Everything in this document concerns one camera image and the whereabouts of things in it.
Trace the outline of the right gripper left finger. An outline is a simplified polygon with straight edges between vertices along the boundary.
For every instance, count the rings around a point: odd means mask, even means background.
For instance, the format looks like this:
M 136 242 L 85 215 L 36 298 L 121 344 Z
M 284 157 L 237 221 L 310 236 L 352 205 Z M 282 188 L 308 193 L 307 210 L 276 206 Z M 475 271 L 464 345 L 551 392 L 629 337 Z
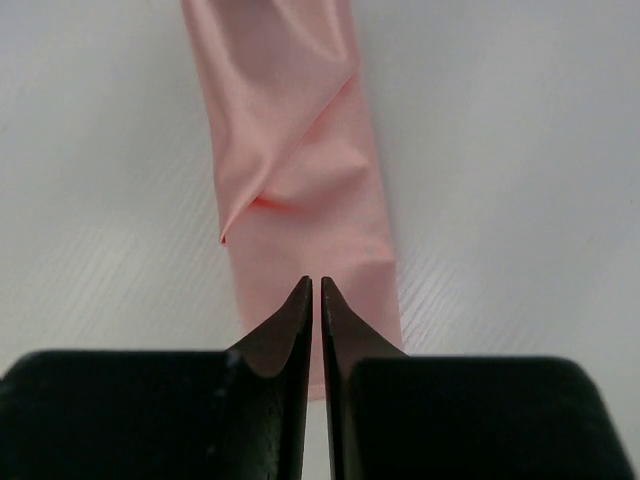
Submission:
M 305 276 L 273 315 L 228 350 L 224 479 L 301 477 L 312 330 L 313 287 Z

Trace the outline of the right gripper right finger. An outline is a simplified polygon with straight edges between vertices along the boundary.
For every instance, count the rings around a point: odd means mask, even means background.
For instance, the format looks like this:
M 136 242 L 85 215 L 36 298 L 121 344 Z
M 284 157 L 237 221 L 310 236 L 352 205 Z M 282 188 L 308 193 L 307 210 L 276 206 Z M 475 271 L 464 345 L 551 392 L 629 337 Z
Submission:
M 321 279 L 320 302 L 331 475 L 362 479 L 352 373 L 365 359 L 403 357 L 405 353 L 352 310 L 330 277 Z

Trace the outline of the pink satin napkin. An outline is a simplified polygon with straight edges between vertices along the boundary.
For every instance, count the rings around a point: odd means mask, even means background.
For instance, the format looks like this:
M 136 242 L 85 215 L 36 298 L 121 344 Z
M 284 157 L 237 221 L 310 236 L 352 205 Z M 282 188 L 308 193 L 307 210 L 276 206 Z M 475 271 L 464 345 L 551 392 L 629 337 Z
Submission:
M 186 1 L 220 240 L 257 327 L 329 277 L 401 344 L 396 255 L 347 1 Z

